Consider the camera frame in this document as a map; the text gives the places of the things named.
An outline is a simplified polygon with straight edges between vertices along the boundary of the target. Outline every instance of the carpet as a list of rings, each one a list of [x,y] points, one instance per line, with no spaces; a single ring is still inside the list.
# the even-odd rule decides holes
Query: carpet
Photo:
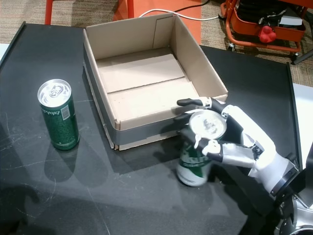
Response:
[[[216,16],[220,11],[221,3],[223,0],[212,0],[203,6],[201,9],[202,17]],[[56,0],[53,4],[51,24],[86,27],[110,22],[113,19],[117,4],[118,0]],[[9,43],[23,21],[43,24],[45,21],[45,0],[1,0],[0,43]],[[310,26],[307,22],[305,22],[305,26],[307,31],[301,41],[300,54],[313,48]],[[226,49],[228,39],[225,35],[224,21],[216,19],[202,22],[201,44]],[[288,52],[239,46],[236,46],[235,51],[280,63],[291,61]],[[309,58],[300,65],[291,66],[291,73],[294,83],[313,87],[313,58]]]

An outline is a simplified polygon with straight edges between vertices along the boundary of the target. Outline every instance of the can top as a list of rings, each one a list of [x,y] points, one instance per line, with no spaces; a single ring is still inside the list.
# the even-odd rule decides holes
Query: can top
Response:
[[[66,103],[72,93],[70,85],[61,79],[52,79],[43,83],[38,90],[39,102],[50,108]]]
[[[227,129],[226,120],[211,110],[203,110],[192,114],[189,119],[189,126],[196,135],[209,140],[222,137]]]

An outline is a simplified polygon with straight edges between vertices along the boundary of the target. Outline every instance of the orange chair leg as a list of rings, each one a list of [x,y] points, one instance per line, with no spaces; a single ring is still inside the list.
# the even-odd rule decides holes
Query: orange chair leg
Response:
[[[45,24],[51,24],[53,0],[46,0],[45,4]]]
[[[127,0],[128,19],[134,18],[134,0]]]

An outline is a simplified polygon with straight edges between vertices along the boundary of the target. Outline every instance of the pull tab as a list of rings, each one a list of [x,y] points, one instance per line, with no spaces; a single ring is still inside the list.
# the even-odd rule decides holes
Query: pull tab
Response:
[[[275,41],[276,37],[276,33],[268,25],[263,26],[259,33],[259,38],[262,43],[271,43]]]
[[[52,98],[57,97],[63,91],[63,87],[60,85],[54,85],[50,91],[50,96]]]

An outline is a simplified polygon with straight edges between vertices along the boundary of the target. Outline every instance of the beverage can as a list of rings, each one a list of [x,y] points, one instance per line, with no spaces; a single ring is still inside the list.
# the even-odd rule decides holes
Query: beverage can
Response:
[[[189,128],[198,136],[210,140],[220,139],[226,132],[226,120],[218,113],[203,110],[189,119]],[[198,187],[207,182],[211,160],[186,142],[177,167],[178,178],[186,185]]]
[[[37,96],[52,145],[60,150],[73,148],[79,133],[70,85],[52,79],[40,86]]]

